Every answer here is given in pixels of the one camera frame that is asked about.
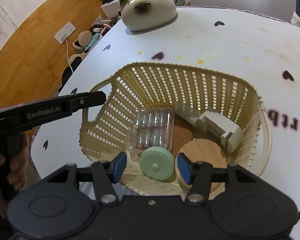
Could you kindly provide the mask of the person's left hand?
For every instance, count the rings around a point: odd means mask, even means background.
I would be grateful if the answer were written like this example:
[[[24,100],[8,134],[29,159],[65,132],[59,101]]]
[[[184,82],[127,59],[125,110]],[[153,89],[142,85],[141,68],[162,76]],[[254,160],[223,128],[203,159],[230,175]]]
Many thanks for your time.
[[[5,162],[5,157],[0,153],[0,165]],[[20,140],[20,151],[10,161],[10,173],[7,180],[15,190],[20,190],[27,183],[27,167],[29,164],[29,139],[26,133]]]

